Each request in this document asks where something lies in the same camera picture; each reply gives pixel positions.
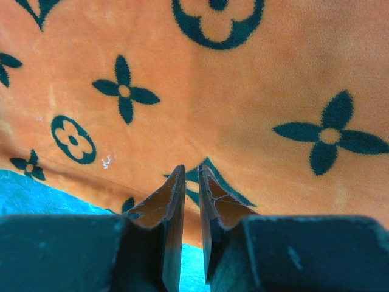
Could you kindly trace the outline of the orange patterned pillowcase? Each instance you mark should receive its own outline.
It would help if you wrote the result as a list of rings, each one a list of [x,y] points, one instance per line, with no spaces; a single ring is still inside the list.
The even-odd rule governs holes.
[[[2,1],[1,168],[115,213],[177,165],[388,225],[387,1]]]

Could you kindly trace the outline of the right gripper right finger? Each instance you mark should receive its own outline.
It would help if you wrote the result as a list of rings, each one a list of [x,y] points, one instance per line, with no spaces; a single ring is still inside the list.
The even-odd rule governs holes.
[[[212,291],[387,291],[388,232],[364,216],[259,215],[199,169]]]

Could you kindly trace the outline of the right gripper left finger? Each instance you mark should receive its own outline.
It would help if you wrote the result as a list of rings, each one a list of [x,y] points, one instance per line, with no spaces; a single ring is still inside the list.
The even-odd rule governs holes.
[[[2,291],[177,291],[185,167],[121,215],[1,217]]]

